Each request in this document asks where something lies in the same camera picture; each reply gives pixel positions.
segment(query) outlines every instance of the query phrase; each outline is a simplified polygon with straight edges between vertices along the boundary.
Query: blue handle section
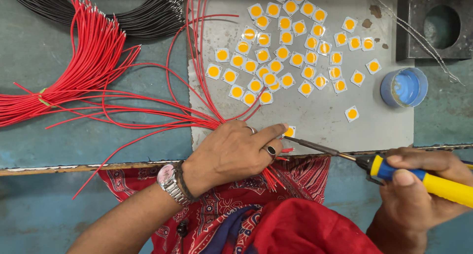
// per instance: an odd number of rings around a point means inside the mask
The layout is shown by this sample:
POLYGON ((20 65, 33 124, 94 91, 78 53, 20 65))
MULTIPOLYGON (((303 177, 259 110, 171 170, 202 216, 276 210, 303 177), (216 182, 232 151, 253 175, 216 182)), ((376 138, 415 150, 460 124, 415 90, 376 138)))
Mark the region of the blue handle section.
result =
MULTIPOLYGON (((384 180, 392 181, 393 180, 393 173, 396 170, 397 170, 396 168, 390 166, 387 163, 386 159, 383 159, 381 165, 379 166, 378 174, 376 176, 381 178, 381 179, 384 179, 384 180)), ((409 171, 413 172, 421 181, 424 180, 425 173, 426 173, 424 170, 411 169, 409 171)))

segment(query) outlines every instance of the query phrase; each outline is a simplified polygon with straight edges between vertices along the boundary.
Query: bundle of black wires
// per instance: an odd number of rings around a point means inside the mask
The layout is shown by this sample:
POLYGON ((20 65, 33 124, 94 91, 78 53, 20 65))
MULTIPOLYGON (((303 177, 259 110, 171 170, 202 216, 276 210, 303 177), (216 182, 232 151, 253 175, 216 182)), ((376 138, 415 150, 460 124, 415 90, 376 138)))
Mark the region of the bundle of black wires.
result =
MULTIPOLYGON (((74 7, 69 0, 17 0, 29 10, 64 26, 70 26, 74 7)), ((174 35, 186 22, 183 0, 146 0, 139 7, 115 14, 127 39, 156 39, 174 35)))

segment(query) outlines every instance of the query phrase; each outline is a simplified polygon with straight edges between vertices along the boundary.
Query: ring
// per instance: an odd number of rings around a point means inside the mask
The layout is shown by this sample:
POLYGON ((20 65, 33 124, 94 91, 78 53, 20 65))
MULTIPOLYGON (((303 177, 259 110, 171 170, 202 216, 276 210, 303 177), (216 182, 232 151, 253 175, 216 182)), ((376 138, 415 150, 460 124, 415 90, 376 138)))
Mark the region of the ring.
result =
POLYGON ((271 156, 271 161, 273 161, 276 158, 276 150, 273 147, 265 145, 263 146, 262 149, 268 152, 268 154, 271 156))
POLYGON ((255 129, 255 128, 249 127, 249 126, 246 126, 246 128, 251 129, 251 133, 252 133, 251 135, 252 135, 252 136, 253 136, 254 134, 256 134, 256 129, 255 129))

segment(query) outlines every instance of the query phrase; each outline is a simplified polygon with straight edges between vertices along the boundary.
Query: pink watch dial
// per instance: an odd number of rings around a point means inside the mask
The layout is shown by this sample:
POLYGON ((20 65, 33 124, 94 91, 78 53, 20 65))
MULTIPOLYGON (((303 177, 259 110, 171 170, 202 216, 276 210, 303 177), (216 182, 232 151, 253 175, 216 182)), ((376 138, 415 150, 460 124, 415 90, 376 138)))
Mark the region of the pink watch dial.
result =
POLYGON ((157 173, 157 182, 161 185, 167 184, 171 177, 173 176, 174 166, 173 165, 165 165, 161 168, 159 173, 157 173))

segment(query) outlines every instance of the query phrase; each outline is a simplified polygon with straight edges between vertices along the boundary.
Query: black thread bracelet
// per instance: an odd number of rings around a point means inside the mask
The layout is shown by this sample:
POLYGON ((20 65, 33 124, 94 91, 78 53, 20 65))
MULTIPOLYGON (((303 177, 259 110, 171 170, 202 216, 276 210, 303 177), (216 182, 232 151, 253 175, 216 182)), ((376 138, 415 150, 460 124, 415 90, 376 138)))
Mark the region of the black thread bracelet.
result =
POLYGON ((184 182, 184 173, 182 172, 182 163, 184 161, 180 161, 178 163, 175 163, 173 164, 174 166, 174 171, 175 171, 175 175, 177 176, 177 178, 179 179, 179 183, 181 184, 181 187, 182 187, 182 192, 184 193, 184 195, 190 200, 192 201, 193 203, 195 202, 198 202, 199 199, 192 196, 192 194, 189 192, 189 189, 187 188, 186 186, 186 183, 184 182))

